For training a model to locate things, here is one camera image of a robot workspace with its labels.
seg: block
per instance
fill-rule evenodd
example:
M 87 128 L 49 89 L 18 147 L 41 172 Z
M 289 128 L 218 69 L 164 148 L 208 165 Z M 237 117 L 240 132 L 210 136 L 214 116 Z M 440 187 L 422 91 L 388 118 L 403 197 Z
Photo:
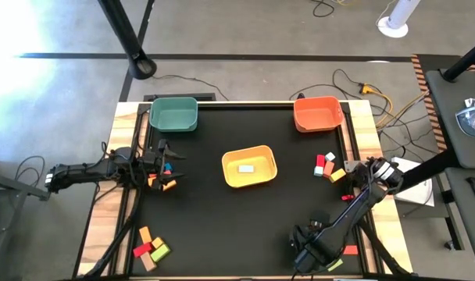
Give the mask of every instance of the block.
M 177 181 L 176 181 L 176 180 L 172 180 L 172 181 L 170 181 L 170 182 L 167 183 L 167 184 L 163 184 L 163 185 L 162 185 L 162 190 L 163 190 L 163 191 L 167 191 L 167 190 L 169 190 L 170 188 L 175 187 L 176 185 L 177 185 Z
M 333 161 L 335 159 L 334 154 L 331 153 L 331 152 L 326 154 L 326 156 L 324 156 L 324 158 L 326 158 L 327 161 Z
M 346 255 L 357 255 L 357 246 L 355 245 L 347 245 L 345 246 L 344 254 Z
M 253 173 L 254 171 L 255 167 L 253 165 L 239 165 L 240 173 Z
M 334 183 L 344 176 L 345 176 L 345 171 L 343 169 L 339 169 L 337 172 L 331 174 L 330 182 Z
M 149 252 L 150 250 L 152 250 L 152 244 L 150 243 L 142 244 L 134 249 L 134 257 L 138 258 L 142 256 L 143 254 Z
M 165 163 L 165 171 L 173 172 L 172 165 L 169 163 Z
M 142 263 L 144 264 L 145 270 L 151 271 L 156 268 L 156 264 L 151 258 L 149 253 L 145 253 L 141 256 Z
M 323 176 L 323 167 L 314 168 L 314 176 Z
M 154 262 L 160 261 L 162 258 L 164 258 L 168 253 L 170 252 L 170 249 L 166 244 L 161 245 L 161 247 L 157 248 L 155 251 L 152 252 L 151 258 Z
M 317 155 L 316 167 L 324 167 L 324 155 Z
M 159 247 L 161 247 L 161 245 L 163 245 L 165 242 L 163 242 L 163 239 L 159 238 L 159 237 L 156 237 L 156 239 L 154 239 L 154 241 L 152 241 L 152 246 L 157 249 Z
M 333 172 L 333 168 L 334 168 L 334 163 L 331 161 L 326 161 L 326 164 L 324 164 L 323 176 L 330 177 L 331 173 Z
M 334 265 L 332 265 L 332 266 L 328 269 L 328 271 L 334 270 L 335 268 L 337 268 L 338 266 L 342 265 L 343 263 L 344 263 L 344 262 L 343 262 L 341 259 L 339 259 L 337 262 L 335 262 Z
M 141 239 L 142 243 L 151 243 L 152 238 L 151 234 L 149 233 L 149 228 L 147 226 L 142 227 L 141 229 L 138 230 L 138 232 L 141 234 Z

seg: blue block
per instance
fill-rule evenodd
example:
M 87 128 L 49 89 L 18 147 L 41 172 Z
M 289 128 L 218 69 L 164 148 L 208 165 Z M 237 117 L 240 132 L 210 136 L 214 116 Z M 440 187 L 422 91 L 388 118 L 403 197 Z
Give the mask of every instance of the blue block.
M 169 163 L 165 163 L 165 171 L 173 172 L 172 165 L 170 165 Z

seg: white paper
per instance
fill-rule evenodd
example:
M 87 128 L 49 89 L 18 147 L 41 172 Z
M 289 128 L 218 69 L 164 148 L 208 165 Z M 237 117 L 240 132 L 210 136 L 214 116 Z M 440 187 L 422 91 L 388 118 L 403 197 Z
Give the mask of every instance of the white paper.
M 398 157 L 394 157 L 392 161 L 399 164 L 398 169 L 402 172 L 406 172 L 419 165 L 418 162 L 413 162 Z M 427 206 L 434 207 L 434 194 L 430 195 L 430 192 L 432 192 L 432 179 L 428 179 L 421 183 L 418 183 L 414 187 L 411 187 L 394 195 L 394 198 L 401 201 L 407 201 L 417 204 L 423 204 L 426 201 Z

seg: concrete floor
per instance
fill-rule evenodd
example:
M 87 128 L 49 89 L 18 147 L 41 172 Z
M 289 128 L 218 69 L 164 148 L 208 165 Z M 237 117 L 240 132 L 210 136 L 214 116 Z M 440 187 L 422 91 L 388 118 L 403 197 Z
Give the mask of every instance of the concrete floor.
M 135 30 L 146 3 L 123 0 Z M 386 38 L 374 26 L 387 3 L 359 0 L 354 6 L 336 6 L 332 16 L 319 19 L 312 16 L 315 4 L 307 0 L 157 0 L 144 47 L 147 53 L 409 56 L 462 55 L 475 45 L 475 0 L 422 1 L 403 39 Z M 100 142 L 109 137 L 127 61 L 10 56 L 121 53 L 119 42 L 97 2 L 26 0 L 15 11 L 10 5 L 0 3 L 0 10 L 13 11 L 10 17 L 0 12 L 0 39 L 5 42 L 0 45 L 0 173 L 13 176 L 18 163 L 30 155 L 43 155 L 47 168 L 60 162 L 93 162 L 101 154 Z M 158 65 L 156 76 L 197 77 L 220 87 L 231 100 L 285 100 L 300 88 L 330 83 L 337 68 L 353 80 L 378 86 L 396 108 L 419 94 L 413 66 L 405 62 L 161 61 Z M 337 77 L 337 83 L 353 94 L 358 91 L 343 76 Z M 141 101 L 145 94 L 184 92 L 214 89 L 178 79 L 135 80 L 128 101 Z M 305 94 L 341 98 L 330 88 Z M 370 100 L 383 104 L 375 97 Z M 403 120 L 425 114 L 421 103 Z M 413 137 L 427 132 L 428 118 L 412 123 L 410 129 Z M 409 139 L 403 127 L 387 132 L 401 143 Z M 436 149 L 431 133 L 418 143 Z M 382 138 L 383 150 L 397 146 Z M 425 159 L 432 156 L 419 148 L 409 149 Z M 417 160 L 409 153 L 405 158 Z M 24 280 L 70 277 L 92 194 L 92 186 L 81 185 L 46 203 L 28 199 L 10 244 L 11 272 Z M 402 227 L 413 268 L 420 275 L 475 279 L 475 258 L 469 248 L 448 253 L 441 247 L 448 239 L 443 220 L 403 220 Z

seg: metal bracket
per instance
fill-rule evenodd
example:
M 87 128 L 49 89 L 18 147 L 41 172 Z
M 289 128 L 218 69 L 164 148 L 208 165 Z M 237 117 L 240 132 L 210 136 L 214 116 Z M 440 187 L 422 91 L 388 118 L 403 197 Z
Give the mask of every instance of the metal bracket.
M 355 169 L 355 167 L 359 164 L 362 163 L 364 165 L 363 161 L 344 161 L 344 168 L 346 173 L 352 173 Z

